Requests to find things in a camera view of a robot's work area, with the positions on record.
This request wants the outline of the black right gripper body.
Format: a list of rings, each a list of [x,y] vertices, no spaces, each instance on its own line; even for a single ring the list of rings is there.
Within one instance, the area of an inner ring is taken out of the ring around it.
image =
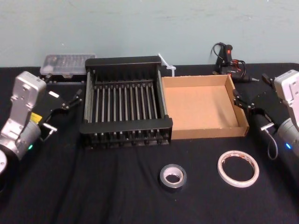
[[[251,114],[262,115],[275,125],[283,123],[283,104],[274,91],[263,92],[253,98]]]

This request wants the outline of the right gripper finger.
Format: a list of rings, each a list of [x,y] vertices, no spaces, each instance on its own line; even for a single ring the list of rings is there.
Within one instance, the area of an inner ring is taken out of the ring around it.
[[[254,110],[255,105],[253,103],[250,104],[245,99],[243,99],[236,89],[233,89],[233,96],[235,106],[243,109],[246,113],[251,113]]]
[[[272,89],[275,89],[274,86],[274,80],[272,78],[270,78],[267,74],[263,73],[262,74],[262,80],[268,85],[270,86]]]

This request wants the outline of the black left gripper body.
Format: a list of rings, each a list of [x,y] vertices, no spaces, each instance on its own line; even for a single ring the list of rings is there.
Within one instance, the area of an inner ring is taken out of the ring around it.
[[[41,101],[33,108],[30,120],[41,126],[54,115],[66,112],[68,109],[69,105],[62,97],[52,91],[47,91]]]

